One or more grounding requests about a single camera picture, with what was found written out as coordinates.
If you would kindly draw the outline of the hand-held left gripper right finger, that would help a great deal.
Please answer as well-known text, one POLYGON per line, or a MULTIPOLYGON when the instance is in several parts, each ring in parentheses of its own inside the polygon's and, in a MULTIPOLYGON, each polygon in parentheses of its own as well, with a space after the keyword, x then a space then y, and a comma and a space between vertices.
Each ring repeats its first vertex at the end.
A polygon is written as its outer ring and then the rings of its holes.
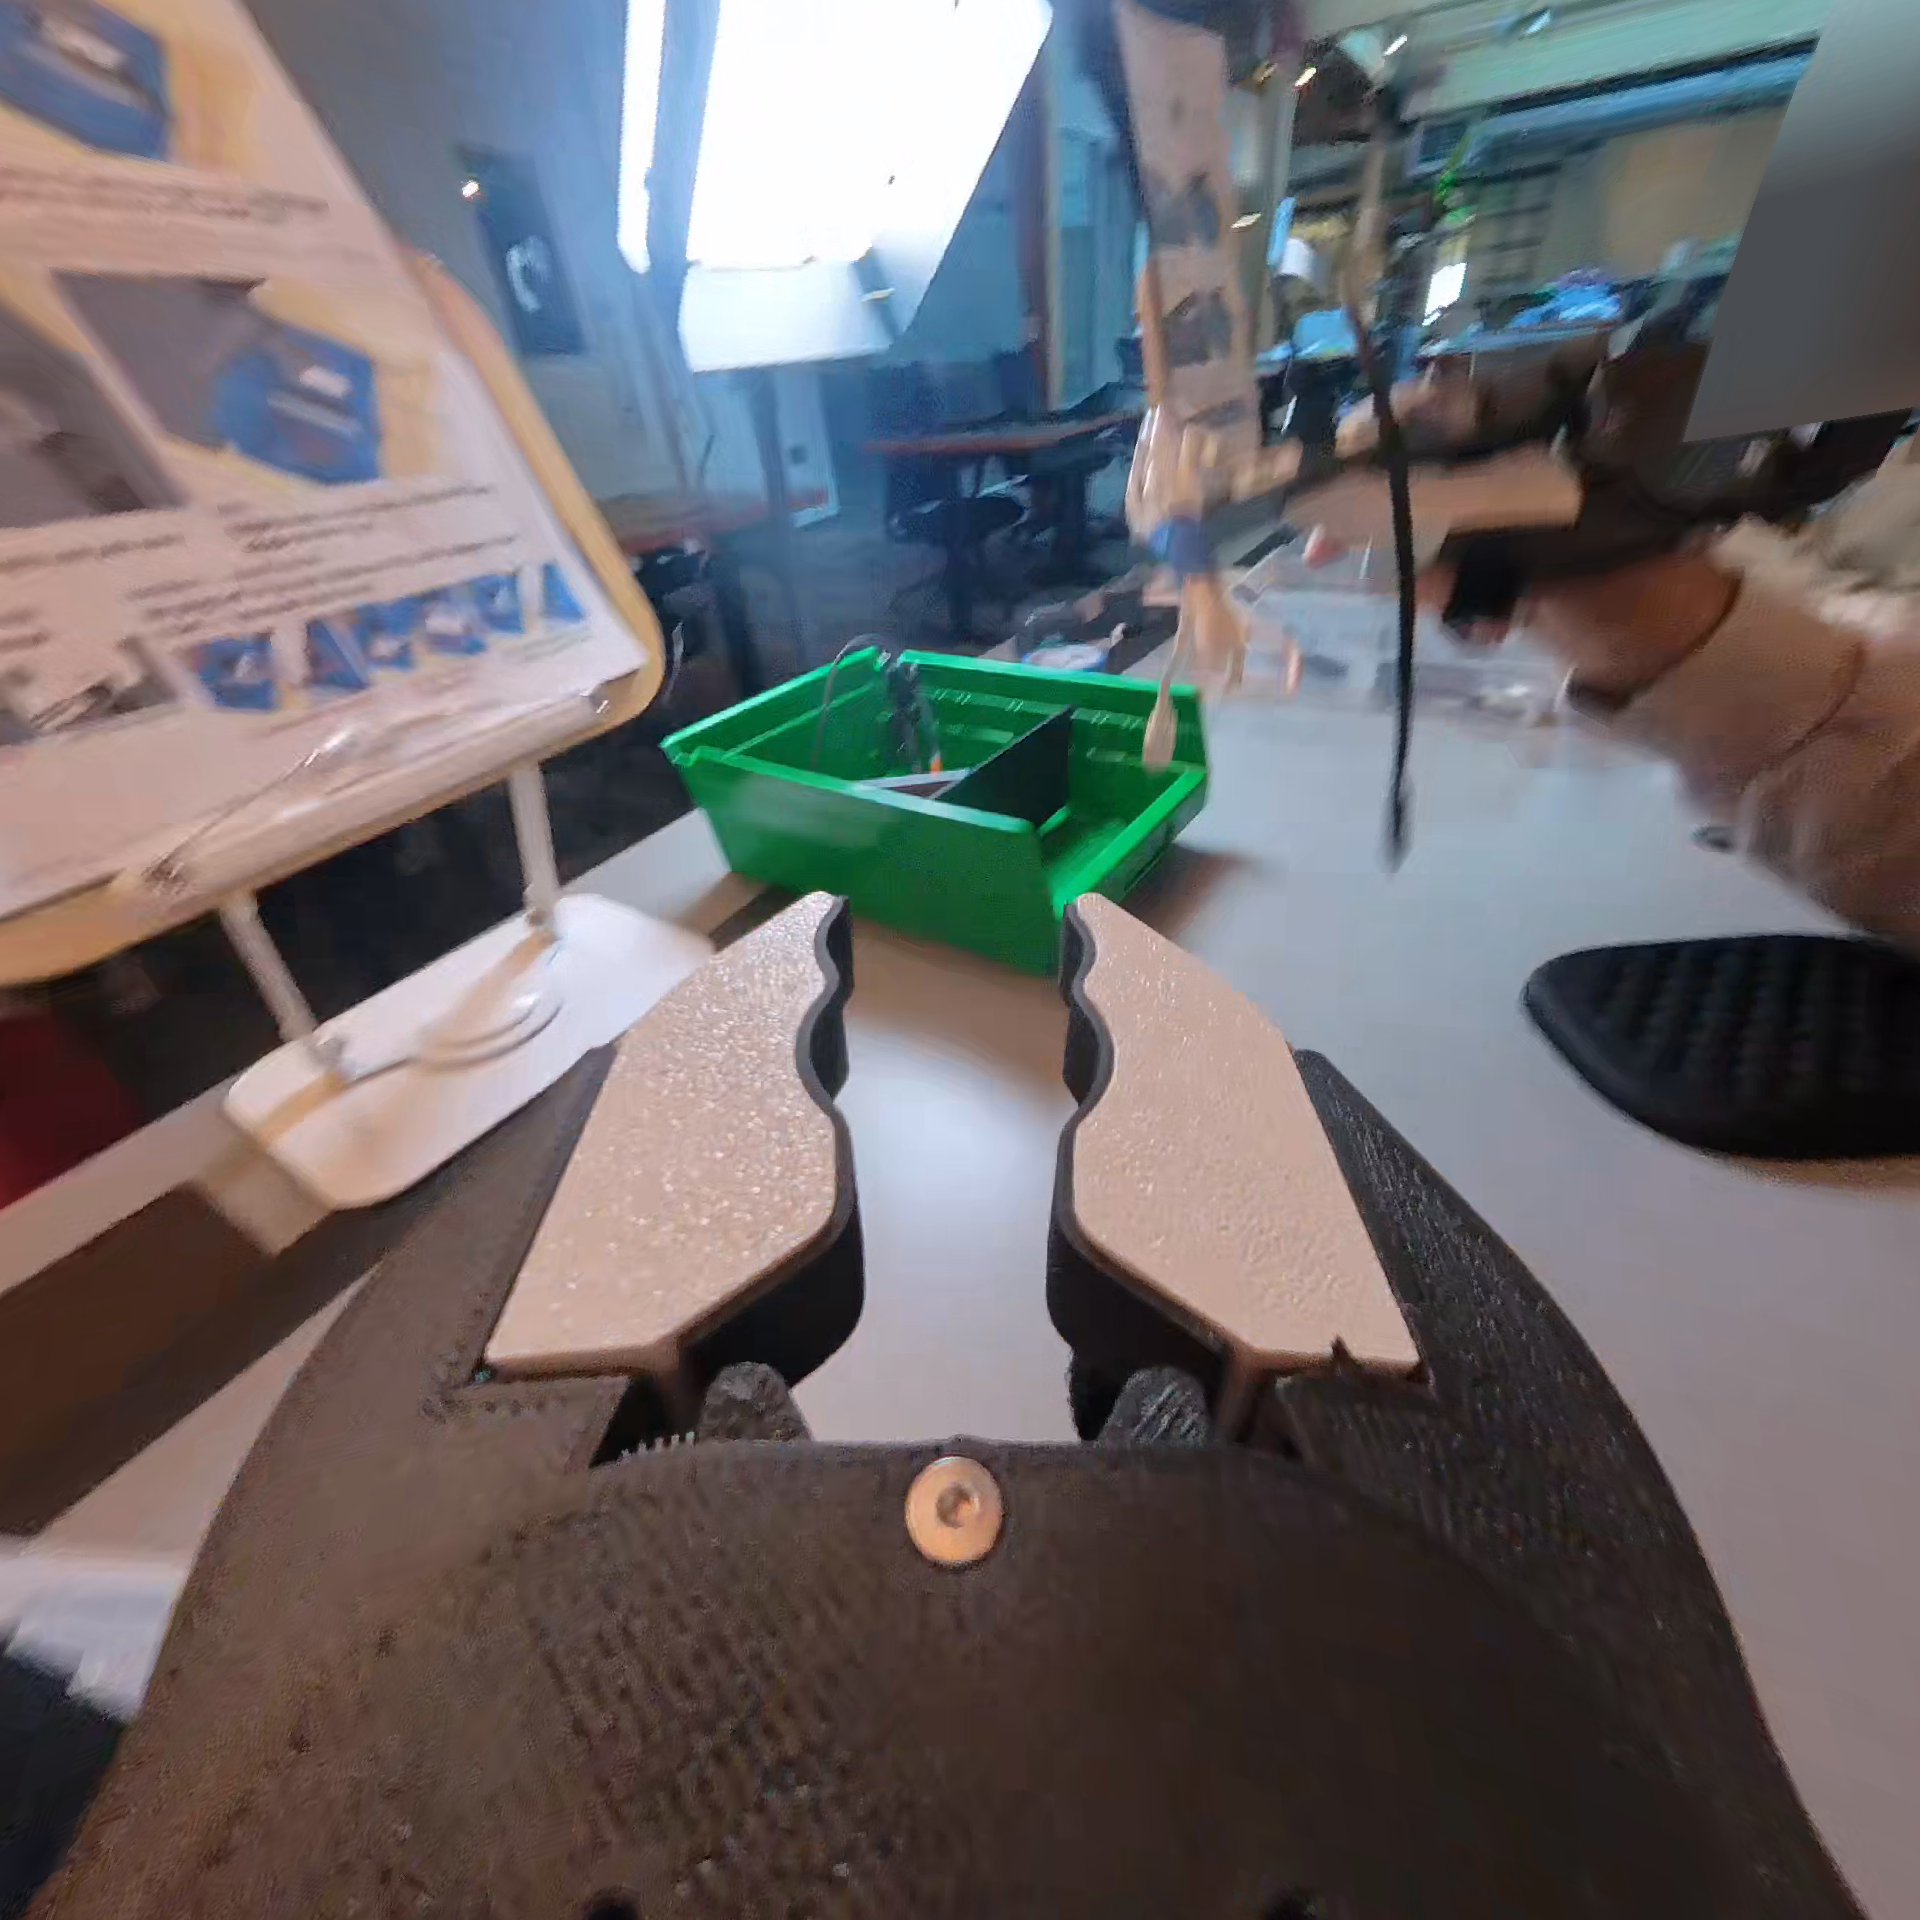
POLYGON ((1421 1355, 1305 1071, 1232 982, 1103 895, 1062 915, 1047 1315, 1086 1394, 1143 1370, 1247 1426, 1293 1376, 1413 1383, 1421 1355))

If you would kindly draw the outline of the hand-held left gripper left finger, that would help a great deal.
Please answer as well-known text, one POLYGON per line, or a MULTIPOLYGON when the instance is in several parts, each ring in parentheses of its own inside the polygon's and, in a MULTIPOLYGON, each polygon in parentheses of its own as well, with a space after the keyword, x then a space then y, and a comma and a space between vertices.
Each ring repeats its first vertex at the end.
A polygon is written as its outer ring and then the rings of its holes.
POLYGON ((863 1304, 847 1122, 847 900, 808 894, 701 962, 612 1064, 495 1319, 495 1379, 798 1386, 863 1304))

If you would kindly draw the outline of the printed instruction sheet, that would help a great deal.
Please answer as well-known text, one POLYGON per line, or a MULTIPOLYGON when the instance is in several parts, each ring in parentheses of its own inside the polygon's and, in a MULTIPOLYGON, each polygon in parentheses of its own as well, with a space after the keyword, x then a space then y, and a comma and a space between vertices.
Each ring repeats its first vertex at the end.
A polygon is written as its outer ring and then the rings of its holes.
POLYGON ((245 4, 4 4, 4 917, 417 810, 658 626, 245 4))

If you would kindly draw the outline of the white document stand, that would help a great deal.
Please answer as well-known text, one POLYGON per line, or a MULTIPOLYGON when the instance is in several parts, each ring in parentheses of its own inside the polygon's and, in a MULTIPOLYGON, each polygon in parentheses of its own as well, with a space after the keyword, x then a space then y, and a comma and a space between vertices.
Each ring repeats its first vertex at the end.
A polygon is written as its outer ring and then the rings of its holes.
POLYGON ((320 279, 320 318, 396 323, 426 463, 326 488, 160 460, 183 502, 4 533, 4 988, 215 917, 276 1047, 224 1112, 330 1210, 446 1166, 693 966, 565 903, 543 765, 665 686, 666 647, 476 301, 404 248, 320 279), (519 908, 318 1014, 262 895, 503 787, 519 908))

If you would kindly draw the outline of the dark wall poster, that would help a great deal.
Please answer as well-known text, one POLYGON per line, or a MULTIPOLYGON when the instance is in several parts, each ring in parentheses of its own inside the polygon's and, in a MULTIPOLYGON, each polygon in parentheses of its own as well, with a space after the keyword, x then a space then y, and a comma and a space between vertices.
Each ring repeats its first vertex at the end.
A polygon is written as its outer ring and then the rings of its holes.
POLYGON ((479 234, 510 336, 521 356, 586 352, 585 324, 532 162, 457 149, 462 195, 479 234))

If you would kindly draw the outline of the person's right hand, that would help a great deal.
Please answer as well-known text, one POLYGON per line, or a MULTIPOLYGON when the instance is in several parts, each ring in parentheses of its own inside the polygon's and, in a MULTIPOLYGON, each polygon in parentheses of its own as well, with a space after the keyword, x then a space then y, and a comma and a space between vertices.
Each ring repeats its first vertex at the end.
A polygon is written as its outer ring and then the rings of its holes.
POLYGON ((1457 637, 1498 642, 1520 626, 1600 704, 1624 704, 1688 660, 1727 622, 1741 596, 1736 574, 1700 550, 1575 578, 1543 578, 1502 614, 1462 614, 1456 571, 1432 565, 1420 594, 1457 637))

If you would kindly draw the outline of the beige printed board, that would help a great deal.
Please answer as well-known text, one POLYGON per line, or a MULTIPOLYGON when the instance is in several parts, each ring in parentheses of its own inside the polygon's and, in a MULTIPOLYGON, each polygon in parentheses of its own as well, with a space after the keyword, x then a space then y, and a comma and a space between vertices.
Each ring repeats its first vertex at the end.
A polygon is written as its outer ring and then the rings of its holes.
POLYGON ((1143 336, 1167 421, 1262 438, 1233 222, 1226 40, 1159 4, 1110 8, 1145 219, 1143 336))

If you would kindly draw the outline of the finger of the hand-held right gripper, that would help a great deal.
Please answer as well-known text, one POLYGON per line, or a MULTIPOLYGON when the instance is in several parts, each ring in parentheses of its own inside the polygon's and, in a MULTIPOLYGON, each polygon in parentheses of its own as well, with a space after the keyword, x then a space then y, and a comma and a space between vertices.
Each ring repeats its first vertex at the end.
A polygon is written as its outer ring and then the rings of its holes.
POLYGON ((1298 438, 1247 447, 1202 426, 1154 426, 1140 436, 1140 525, 1207 522, 1247 501, 1276 512, 1340 469, 1337 453, 1298 438))

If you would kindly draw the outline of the black padded cushion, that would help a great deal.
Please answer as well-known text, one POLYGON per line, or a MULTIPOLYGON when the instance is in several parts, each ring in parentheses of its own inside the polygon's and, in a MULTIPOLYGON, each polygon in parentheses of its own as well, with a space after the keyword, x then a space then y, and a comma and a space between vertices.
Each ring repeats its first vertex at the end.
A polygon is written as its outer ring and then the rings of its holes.
POLYGON ((1719 935, 1569 950, 1526 1020, 1615 1112, 1752 1160, 1917 1151, 1917 965, 1866 939, 1719 935))

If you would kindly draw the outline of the black bin divider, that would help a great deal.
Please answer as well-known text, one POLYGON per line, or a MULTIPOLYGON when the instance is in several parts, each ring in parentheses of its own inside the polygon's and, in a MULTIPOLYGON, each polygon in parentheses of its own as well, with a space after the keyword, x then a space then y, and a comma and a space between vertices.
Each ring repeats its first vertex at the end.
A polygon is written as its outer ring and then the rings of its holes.
POLYGON ((1045 830, 1072 797, 1072 728, 1064 706, 950 779, 932 800, 1045 830))

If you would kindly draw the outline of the bright window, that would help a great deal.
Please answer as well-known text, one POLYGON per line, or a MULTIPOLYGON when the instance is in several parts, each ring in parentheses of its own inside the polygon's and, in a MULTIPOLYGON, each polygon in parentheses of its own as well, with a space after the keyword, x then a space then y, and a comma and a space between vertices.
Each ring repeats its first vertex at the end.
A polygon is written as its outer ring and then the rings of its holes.
POLYGON ((628 2, 616 245, 693 375, 897 347, 1041 54, 1041 2, 628 2))

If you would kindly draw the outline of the black office chair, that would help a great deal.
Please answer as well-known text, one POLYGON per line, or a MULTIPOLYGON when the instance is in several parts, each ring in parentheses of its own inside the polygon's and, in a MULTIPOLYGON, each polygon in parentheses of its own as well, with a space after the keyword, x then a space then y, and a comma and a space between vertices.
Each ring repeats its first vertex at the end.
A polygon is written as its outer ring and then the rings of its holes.
POLYGON ((1090 487, 1112 462, 1096 444, 1024 450, 877 447, 881 530, 897 544, 935 554, 932 576, 948 640, 974 642, 988 598, 1002 605, 1015 590, 992 583, 990 548, 1001 536, 1041 542, 1040 584, 1090 584, 1096 576, 1090 487))

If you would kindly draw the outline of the background desk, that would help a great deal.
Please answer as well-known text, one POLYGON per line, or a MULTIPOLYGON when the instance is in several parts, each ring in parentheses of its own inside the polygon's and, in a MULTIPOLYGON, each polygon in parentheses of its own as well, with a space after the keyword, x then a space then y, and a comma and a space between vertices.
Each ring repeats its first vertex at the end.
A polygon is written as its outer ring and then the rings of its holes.
POLYGON ((1133 403, 1094 416, 997 421, 863 438, 860 453, 924 499, 988 492, 990 469, 997 469, 1007 487, 1034 477, 1045 488, 1084 488, 1094 474, 1130 447, 1143 418, 1143 404, 1133 403))

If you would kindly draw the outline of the green plastic bin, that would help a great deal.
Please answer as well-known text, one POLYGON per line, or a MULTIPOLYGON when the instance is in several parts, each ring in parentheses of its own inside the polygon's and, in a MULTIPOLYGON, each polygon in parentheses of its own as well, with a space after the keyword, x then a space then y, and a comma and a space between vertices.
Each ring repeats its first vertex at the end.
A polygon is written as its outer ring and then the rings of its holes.
POLYGON ((1040 976, 1066 906, 1124 900, 1208 800, 1197 691, 1170 691, 1165 764, 1145 762, 1157 699, 1146 679, 860 645, 663 751, 737 877, 1040 976), (932 800, 1064 706, 1072 797, 1045 830, 932 800))

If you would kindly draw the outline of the grey monitor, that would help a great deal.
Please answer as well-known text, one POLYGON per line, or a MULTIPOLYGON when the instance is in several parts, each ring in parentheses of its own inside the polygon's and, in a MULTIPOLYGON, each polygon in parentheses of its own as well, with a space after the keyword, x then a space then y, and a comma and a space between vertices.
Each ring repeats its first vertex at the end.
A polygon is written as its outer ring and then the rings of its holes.
POLYGON ((1688 442, 1917 404, 1917 4, 1838 2, 1720 290, 1688 442))

